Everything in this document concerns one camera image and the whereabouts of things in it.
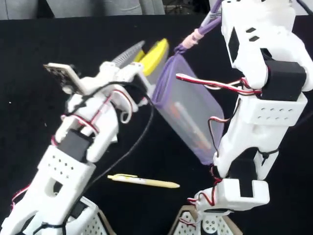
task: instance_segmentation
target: pink tape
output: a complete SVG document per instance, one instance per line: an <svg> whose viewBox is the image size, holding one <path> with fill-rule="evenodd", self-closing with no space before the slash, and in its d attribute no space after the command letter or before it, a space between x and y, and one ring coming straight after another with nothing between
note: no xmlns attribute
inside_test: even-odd
<svg viewBox="0 0 313 235"><path fill-rule="evenodd" d="M189 34L184 41L182 41L182 45L184 48L190 49L195 44L198 44L198 40L203 38L203 35L199 33L198 29L196 28L192 34Z"/></svg>

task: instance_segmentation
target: ventilation holes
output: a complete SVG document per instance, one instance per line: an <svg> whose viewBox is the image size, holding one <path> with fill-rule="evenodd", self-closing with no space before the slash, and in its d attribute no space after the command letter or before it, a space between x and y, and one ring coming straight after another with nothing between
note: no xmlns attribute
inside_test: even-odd
<svg viewBox="0 0 313 235"><path fill-rule="evenodd" d="M250 42L255 42L258 39L260 39L258 36L253 36L252 38L249 39Z"/></svg>
<svg viewBox="0 0 313 235"><path fill-rule="evenodd" d="M251 27L250 29L247 29L246 32L247 32L247 33L252 33L252 32L254 32L255 30L256 30L255 28Z"/></svg>

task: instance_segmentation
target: white plastic bracket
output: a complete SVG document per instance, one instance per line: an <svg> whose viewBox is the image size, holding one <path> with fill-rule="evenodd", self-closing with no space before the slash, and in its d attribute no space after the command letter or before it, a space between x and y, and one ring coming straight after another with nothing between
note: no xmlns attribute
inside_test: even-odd
<svg viewBox="0 0 313 235"><path fill-rule="evenodd" d="M94 170L94 164L80 163L50 145L24 198L16 204L3 222L0 235L17 234L26 221L37 213L40 213L44 222L52 225L62 224ZM62 184L57 195L53 191L56 182ZM45 229L43 233L59 235L61 230Z"/></svg>

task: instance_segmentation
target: black cable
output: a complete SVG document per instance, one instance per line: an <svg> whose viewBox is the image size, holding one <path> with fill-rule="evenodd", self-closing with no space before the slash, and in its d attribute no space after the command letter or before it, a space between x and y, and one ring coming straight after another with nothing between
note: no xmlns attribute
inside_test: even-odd
<svg viewBox="0 0 313 235"><path fill-rule="evenodd" d="M209 126L209 132L210 132L210 135L211 135L211 138L212 138L213 147L216 150L217 157L219 157L219 150L218 150L218 148L216 146L216 143L215 143L215 140L214 140L214 135L213 135L213 131L212 131L212 128L211 128L211 121L217 121L217 122L220 122L220 123L228 123L228 122L230 122L233 119L233 117L236 115L236 113L237 113L237 111L239 109L240 102L241 102L241 99L238 100L238 103L237 103L237 106L235 108L235 111L234 111L233 115L227 121L221 122L221 121L213 120L211 118L209 118L209 120L207 121L208 122L208 126Z"/></svg>
<svg viewBox="0 0 313 235"><path fill-rule="evenodd" d="M65 116L67 116L67 117L68 117L68 116L71 116L71 115L73 115L77 110L79 110L80 108L85 107L87 100L89 100L90 98L93 98L95 94L97 94L97 93L100 92L102 89L104 89L104 88L106 88L106 87L108 87L108 86L110 86L110 85L124 85L124 86L129 86L129 87L135 87L135 88L139 89L140 92L143 92L143 90L142 90L139 86L137 86L137 85L135 85L135 84L132 84L132 83L129 83L129 82L109 82L109 83L107 83L106 85L104 85L104 86L102 86L102 87L98 87L98 88L97 88L96 90L94 90L91 94L88 94L88 95L83 96L83 97L82 97L82 101L81 101L79 104L75 105L74 110L71 111L71 112L69 112L69 113L65 113ZM150 99L150 98L146 95L145 92L144 92L144 96L145 96L147 99Z"/></svg>
<svg viewBox="0 0 313 235"><path fill-rule="evenodd" d="M48 224L45 222L42 222L42 224L35 229L35 231L33 232L33 235L35 235L37 232L39 232L41 229L47 229L47 228L52 228L52 229L60 229L62 228L62 234L66 235L67 234L67 230L65 228L65 223L61 224L61 225L52 225L52 224Z"/></svg>
<svg viewBox="0 0 313 235"><path fill-rule="evenodd" d="M5 11L6 11L6 16L7 16L8 20L9 20L8 5L7 5L7 2L6 2L6 1L7 1L7 0L4 0Z"/></svg>
<svg viewBox="0 0 313 235"><path fill-rule="evenodd" d="M75 200L75 202L73 203L72 209L68 211L68 214L66 215L63 224L66 224L66 221L68 220L68 218L70 217L70 214L72 212L72 210L75 208L75 205L80 201L80 199L82 198L82 196L87 192L87 190L95 183L97 182L102 176L104 176L106 173L108 173L113 167L115 167L118 163L120 163L123 159L125 159L127 156L129 156L135 149L136 147L140 144L140 142L142 141L142 139L145 137L145 135L147 134L151 124L152 124L152 120L153 120L153 116L154 116L154 105L151 101L151 99L149 98L149 96L146 94L146 92L138 85L136 84L132 84L132 83L128 83L128 82L110 82L98 89L96 89L92 94L87 95L87 98L83 99L83 101L79 104L79 105L83 105L85 104L85 102L90 99L91 97L93 97L96 93L98 93L99 91L101 91L102 89L104 89L105 87L109 86L109 85L113 85L113 84L118 84L118 85L125 85L125 86L129 86L129 87L134 87L136 89L138 89L138 91L140 91L143 96L148 100L148 103L151 107L151 112L150 112L150 117L149 120L147 122L147 125L145 127L145 129L143 130L143 132L141 133L141 135L139 136L139 138L137 139L137 141L133 144L133 146L122 156L120 157L116 162L114 162L111 166L109 166L104 172L102 172L99 176L97 176L94 180L92 180L90 183L88 183L86 185L86 187L84 188L84 190L82 191L82 193L77 197L77 199ZM75 107L73 112L76 112L80 107Z"/></svg>
<svg viewBox="0 0 313 235"><path fill-rule="evenodd" d="M302 0L297 0L299 5L307 12L308 15L313 16L313 11Z"/></svg>

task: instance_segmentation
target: gray fabric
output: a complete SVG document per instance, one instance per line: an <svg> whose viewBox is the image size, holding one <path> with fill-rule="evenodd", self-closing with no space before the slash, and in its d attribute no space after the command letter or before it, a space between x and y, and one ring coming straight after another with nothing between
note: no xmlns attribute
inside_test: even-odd
<svg viewBox="0 0 313 235"><path fill-rule="evenodd" d="M143 15L164 15L162 0L139 0Z"/></svg>
<svg viewBox="0 0 313 235"><path fill-rule="evenodd" d="M99 15L98 0L46 0L56 18Z"/></svg>
<svg viewBox="0 0 313 235"><path fill-rule="evenodd" d="M36 18L38 0L0 0L0 20Z"/></svg>
<svg viewBox="0 0 313 235"><path fill-rule="evenodd" d="M105 16L142 15L139 0L102 0Z"/></svg>
<svg viewBox="0 0 313 235"><path fill-rule="evenodd" d="M38 1L39 0L0 0L0 20L36 18ZM165 14L162 0L46 1L56 18Z"/></svg>

